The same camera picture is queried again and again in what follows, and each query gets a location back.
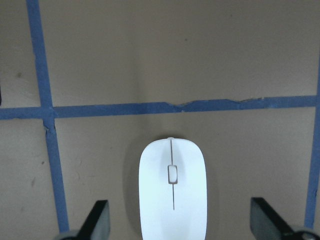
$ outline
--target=stain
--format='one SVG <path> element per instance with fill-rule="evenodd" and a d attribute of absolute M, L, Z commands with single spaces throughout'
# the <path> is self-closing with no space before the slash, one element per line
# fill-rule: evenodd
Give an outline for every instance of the stain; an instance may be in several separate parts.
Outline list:
<path fill-rule="evenodd" d="M 34 177 L 34 178 L 32 179 L 32 181 L 31 181 L 31 187 L 34 187 L 35 182 L 36 182 L 36 177 Z"/>

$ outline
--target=vertical blue tape strip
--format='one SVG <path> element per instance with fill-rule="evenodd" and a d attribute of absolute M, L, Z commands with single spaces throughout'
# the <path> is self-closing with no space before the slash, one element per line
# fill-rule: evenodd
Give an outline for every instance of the vertical blue tape strip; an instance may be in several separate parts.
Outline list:
<path fill-rule="evenodd" d="M 313 144 L 309 172 L 308 192 L 306 199 L 304 226 L 314 228 L 316 215 L 317 191 L 320 171 L 320 57 L 318 66 L 318 84 L 315 102 L 315 119 L 313 130 Z"/>
<path fill-rule="evenodd" d="M 45 41 L 41 25 L 38 0 L 26 0 L 35 69 L 38 80 L 41 108 L 47 109 L 49 114 L 42 116 L 46 128 L 46 146 L 48 151 L 51 179 L 54 193 L 54 202 L 60 232 L 69 230 L 65 189 L 63 183 L 61 162 L 59 156 L 57 133 L 55 128 L 54 110 L 50 90 L 49 73 L 47 66 Z"/>

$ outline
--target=mouse scroll wheel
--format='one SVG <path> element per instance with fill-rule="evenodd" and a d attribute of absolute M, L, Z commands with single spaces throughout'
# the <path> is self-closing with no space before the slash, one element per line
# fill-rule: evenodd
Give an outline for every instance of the mouse scroll wheel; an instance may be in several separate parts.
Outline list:
<path fill-rule="evenodd" d="M 169 184 L 178 183 L 178 170 L 176 165 L 168 165 L 168 182 Z"/>

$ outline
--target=white computer mouse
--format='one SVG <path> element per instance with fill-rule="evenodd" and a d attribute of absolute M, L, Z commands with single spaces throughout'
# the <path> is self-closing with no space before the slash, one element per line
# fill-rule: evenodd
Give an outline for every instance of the white computer mouse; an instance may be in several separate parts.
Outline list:
<path fill-rule="evenodd" d="M 204 240 L 207 177 L 203 154 L 192 141 L 169 137 L 150 143 L 139 165 L 143 240 Z"/>

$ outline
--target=mouse body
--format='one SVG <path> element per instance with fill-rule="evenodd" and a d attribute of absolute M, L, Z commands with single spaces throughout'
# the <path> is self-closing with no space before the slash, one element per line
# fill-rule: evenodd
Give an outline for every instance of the mouse body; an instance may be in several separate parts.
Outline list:
<path fill-rule="evenodd" d="M 192 141 L 167 138 L 150 143 L 139 164 L 143 240 L 204 240 L 207 177 L 203 154 Z"/>

